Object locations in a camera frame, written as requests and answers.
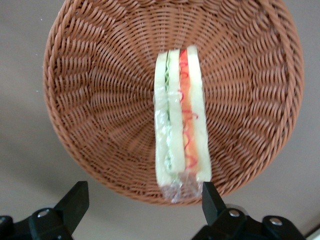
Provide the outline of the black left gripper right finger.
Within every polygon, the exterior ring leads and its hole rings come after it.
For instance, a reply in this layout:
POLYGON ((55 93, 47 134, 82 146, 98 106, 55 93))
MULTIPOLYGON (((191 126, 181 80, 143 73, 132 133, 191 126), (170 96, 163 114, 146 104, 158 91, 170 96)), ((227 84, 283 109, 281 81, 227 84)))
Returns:
POLYGON ((194 240, 241 240, 247 222, 243 211, 227 207, 212 182, 202 187, 202 210, 207 222, 194 240))

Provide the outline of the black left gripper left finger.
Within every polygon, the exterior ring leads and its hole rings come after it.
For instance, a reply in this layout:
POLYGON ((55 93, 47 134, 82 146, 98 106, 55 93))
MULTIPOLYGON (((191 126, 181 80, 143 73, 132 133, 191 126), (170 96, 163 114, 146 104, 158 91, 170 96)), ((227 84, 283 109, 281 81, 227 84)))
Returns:
POLYGON ((28 225, 33 240, 72 240, 90 205, 87 181, 77 182, 53 207, 34 212, 28 225))

